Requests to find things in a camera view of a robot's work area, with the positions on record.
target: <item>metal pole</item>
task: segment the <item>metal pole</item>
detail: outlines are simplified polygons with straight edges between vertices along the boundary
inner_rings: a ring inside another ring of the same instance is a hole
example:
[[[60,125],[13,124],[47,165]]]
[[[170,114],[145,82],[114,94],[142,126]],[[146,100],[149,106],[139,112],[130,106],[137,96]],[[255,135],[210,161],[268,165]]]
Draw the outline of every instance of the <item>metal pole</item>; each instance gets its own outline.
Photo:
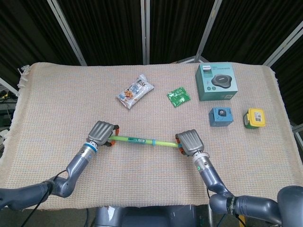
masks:
[[[143,65],[146,65],[145,0],[141,0],[141,28],[142,28],[142,59],[143,59]]]
[[[299,146],[301,147],[301,150],[303,150],[303,140],[298,132],[294,133],[294,137],[297,139],[297,142]]]
[[[204,29],[203,36],[202,36],[202,39],[201,39],[201,42],[200,42],[200,45],[199,45],[199,48],[198,48],[198,51],[197,51],[197,54],[195,56],[195,62],[199,61],[199,57],[201,56],[201,54],[203,52],[203,49],[204,49],[206,41],[209,37],[210,31],[212,30],[212,27],[214,25],[214,21],[217,17],[219,8],[221,6],[221,3],[222,3],[222,0],[215,0],[214,1],[212,11],[209,15],[209,18],[208,18],[208,21],[207,21],[206,27]]]
[[[270,55],[270,57],[263,63],[263,65],[267,65],[271,67],[302,35],[303,35],[303,21]]]
[[[6,87],[8,90],[10,90],[15,95],[18,93],[18,91],[13,86],[11,86],[8,82],[6,82],[2,78],[0,78],[0,84],[2,84],[4,87]]]
[[[185,58],[185,59],[177,61],[177,64],[179,64],[179,63],[192,63],[192,62],[194,62],[194,59],[195,59],[194,56],[189,57],[189,58]]]
[[[207,205],[207,210],[208,210],[208,223],[210,227],[214,227],[214,218],[213,218],[213,211],[210,208],[210,205]]]
[[[146,64],[150,64],[151,0],[145,0]]]
[[[303,131],[303,123],[292,127],[293,133]]]
[[[81,66],[87,66],[84,57],[82,55],[82,52],[80,50],[80,47],[78,46],[78,43],[71,31],[71,28],[69,27],[66,18],[57,2],[57,0],[47,0],[49,6],[51,7],[53,14],[55,15],[62,31],[65,34],[65,37],[67,38],[67,41],[71,45],[72,50],[74,51],[79,63]]]

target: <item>black panel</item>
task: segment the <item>black panel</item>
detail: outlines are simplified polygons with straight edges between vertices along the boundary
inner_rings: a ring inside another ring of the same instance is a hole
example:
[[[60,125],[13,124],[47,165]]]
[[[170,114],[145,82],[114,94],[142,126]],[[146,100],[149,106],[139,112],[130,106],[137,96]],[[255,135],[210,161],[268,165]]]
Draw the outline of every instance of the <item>black panel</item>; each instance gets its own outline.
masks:
[[[88,65],[142,64],[140,0],[60,0]]]
[[[303,123],[303,36],[271,67],[276,72],[290,120]]]
[[[78,65],[47,1],[0,1],[0,76],[17,88],[17,68],[46,61]]]
[[[224,0],[202,56],[263,64],[303,20],[302,1]]]
[[[196,55],[214,0],[151,0],[150,63]]]

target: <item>woven fabric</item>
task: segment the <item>woven fabric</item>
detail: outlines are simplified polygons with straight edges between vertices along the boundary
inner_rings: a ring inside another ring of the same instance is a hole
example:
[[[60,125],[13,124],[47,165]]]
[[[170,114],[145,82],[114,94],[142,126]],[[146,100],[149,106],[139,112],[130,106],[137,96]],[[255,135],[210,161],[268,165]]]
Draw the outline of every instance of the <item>woven fabric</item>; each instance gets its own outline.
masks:
[[[303,185],[303,167],[273,71],[233,63],[239,91],[230,101],[198,100],[198,64],[78,67],[36,63],[20,82],[20,97],[0,159],[0,187],[42,182],[64,170],[98,120],[120,135],[175,141],[196,129],[211,161],[235,195],[276,200],[287,185]],[[130,110],[116,96],[144,73],[155,86]],[[191,100],[175,108],[167,93],[184,87]],[[231,107],[234,122],[210,127],[213,107]],[[264,109],[267,125],[246,129],[249,107]],[[50,196],[40,209],[103,205],[207,204],[192,162],[175,148],[117,142],[100,147],[66,198]]]

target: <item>black cable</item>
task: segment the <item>black cable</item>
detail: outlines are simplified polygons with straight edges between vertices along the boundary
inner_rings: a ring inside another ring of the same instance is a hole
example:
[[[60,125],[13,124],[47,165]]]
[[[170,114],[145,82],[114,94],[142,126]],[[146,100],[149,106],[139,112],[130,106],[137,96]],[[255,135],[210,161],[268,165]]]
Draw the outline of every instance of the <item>black cable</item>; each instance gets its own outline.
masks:
[[[64,173],[66,170],[61,171],[60,173],[58,173],[54,178],[53,181],[55,181],[57,179],[57,177],[61,174]],[[21,225],[21,227],[24,227],[25,224],[28,222],[28,220],[30,219],[30,217],[33,215],[33,213],[36,211],[36,209],[40,206],[40,204],[42,203],[42,201],[44,200],[44,198],[46,197],[46,195],[49,193],[51,194],[53,190],[53,187],[50,187],[47,192],[44,194],[44,196],[42,197],[42,199],[39,201],[39,203],[36,205],[36,207],[32,210],[32,212],[29,214],[29,216],[27,217],[27,219],[23,222],[23,224]]]
[[[244,227],[246,227],[245,223],[241,220],[241,218],[239,218],[239,215],[236,215],[235,217],[236,217],[237,220],[239,220],[239,222],[242,223],[242,225],[243,225]]]
[[[208,188],[206,189],[206,191],[207,191],[208,198],[210,199]]]
[[[86,221],[84,227],[89,227],[89,209],[86,208]]]
[[[226,214],[224,214],[224,215],[222,216],[222,218],[220,219],[219,223],[217,224],[217,227],[219,227],[219,226],[220,226],[221,222],[222,222],[222,221],[223,221],[223,219],[225,218],[225,215],[226,215]]]

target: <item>box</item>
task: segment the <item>box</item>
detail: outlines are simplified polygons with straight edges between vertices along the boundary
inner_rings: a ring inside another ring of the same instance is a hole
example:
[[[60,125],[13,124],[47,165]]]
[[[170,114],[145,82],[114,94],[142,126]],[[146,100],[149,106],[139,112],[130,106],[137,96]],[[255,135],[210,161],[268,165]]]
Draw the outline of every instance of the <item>box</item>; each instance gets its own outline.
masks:
[[[214,107],[209,112],[211,127],[228,126],[233,122],[232,110],[229,107]]]
[[[229,100],[238,91],[231,63],[203,63],[196,72],[200,101]]]
[[[244,125],[247,129],[265,127],[266,120],[264,111],[259,108],[249,108],[244,115]]]

